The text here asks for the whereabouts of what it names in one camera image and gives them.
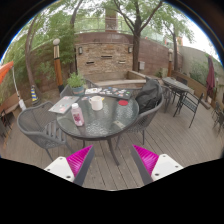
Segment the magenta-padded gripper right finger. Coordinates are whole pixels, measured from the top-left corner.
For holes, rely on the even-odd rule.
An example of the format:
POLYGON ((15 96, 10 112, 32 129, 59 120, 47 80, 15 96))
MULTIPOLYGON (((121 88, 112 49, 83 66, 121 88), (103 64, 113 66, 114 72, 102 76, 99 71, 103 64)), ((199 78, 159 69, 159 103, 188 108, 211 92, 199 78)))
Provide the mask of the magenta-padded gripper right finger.
POLYGON ((131 147, 131 154, 145 185, 182 169, 182 166, 167 154, 157 155, 137 145, 131 147))

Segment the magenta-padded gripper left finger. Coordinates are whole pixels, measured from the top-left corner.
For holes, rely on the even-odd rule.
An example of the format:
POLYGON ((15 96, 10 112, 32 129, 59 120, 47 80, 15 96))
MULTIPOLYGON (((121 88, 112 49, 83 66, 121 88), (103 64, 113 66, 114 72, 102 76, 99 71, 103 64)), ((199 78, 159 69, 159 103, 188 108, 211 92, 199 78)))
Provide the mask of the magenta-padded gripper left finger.
POLYGON ((93 157, 94 147, 90 145, 68 157, 58 157, 45 171, 82 186, 93 157))

